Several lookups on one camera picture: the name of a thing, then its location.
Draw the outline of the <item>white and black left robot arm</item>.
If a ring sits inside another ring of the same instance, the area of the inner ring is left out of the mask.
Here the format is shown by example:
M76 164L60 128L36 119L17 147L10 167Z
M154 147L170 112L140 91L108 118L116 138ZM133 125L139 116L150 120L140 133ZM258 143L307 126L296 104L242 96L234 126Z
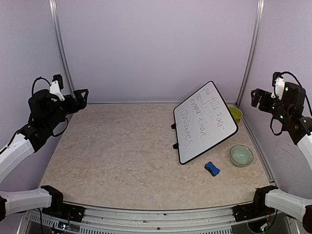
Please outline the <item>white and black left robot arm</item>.
M18 129L9 143L0 151L0 179L4 180L26 158L39 151L50 137L59 137L54 129L62 122L68 123L68 115L77 113L87 106L88 89L75 90L61 100L49 90L42 89L28 100L31 110L28 123ZM52 186L39 189L0 193L0 218L42 208L62 217L68 213L63 194Z

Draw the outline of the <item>white whiteboard with black frame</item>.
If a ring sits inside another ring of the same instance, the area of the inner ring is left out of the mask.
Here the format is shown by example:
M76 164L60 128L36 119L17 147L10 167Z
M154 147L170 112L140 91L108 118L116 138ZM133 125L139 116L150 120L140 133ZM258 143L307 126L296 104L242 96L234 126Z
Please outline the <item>white whiteboard with black frame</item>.
M238 125L211 80L173 110L179 163L184 165L234 136Z

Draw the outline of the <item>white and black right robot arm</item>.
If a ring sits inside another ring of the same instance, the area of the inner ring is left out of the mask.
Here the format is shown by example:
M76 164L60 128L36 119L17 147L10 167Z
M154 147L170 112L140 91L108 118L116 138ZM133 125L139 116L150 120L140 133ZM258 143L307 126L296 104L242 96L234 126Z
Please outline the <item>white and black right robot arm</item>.
M300 85L286 82L275 84L273 92L261 89L251 91L253 107L272 114L272 120L282 124L281 131L290 135L308 164L312 163L312 119L302 115L306 91ZM270 215L281 211L302 223L306 232L312 232L312 201L284 192L276 186L257 188L253 201L233 207L237 222Z

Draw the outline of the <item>blue whiteboard eraser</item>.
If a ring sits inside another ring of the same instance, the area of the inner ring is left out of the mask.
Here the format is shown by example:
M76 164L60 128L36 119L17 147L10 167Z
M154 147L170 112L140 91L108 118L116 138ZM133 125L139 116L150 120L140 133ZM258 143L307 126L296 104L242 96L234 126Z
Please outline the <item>blue whiteboard eraser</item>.
M211 162L205 164L204 168L212 175L216 176L220 173L220 170Z

